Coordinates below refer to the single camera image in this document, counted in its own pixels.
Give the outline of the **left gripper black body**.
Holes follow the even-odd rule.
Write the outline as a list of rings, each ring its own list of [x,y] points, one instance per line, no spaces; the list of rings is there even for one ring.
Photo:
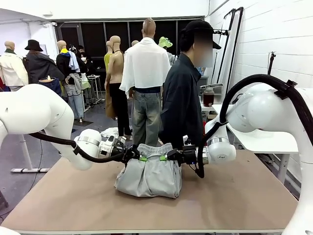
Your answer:
[[[115,161],[129,161],[132,158],[132,148],[127,146],[119,146],[116,148]]]

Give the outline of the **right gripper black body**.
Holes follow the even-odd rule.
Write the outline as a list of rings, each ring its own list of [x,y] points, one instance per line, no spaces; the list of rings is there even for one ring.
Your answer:
[[[182,148],[183,162],[188,165],[197,163],[197,148],[195,145],[186,145]]]

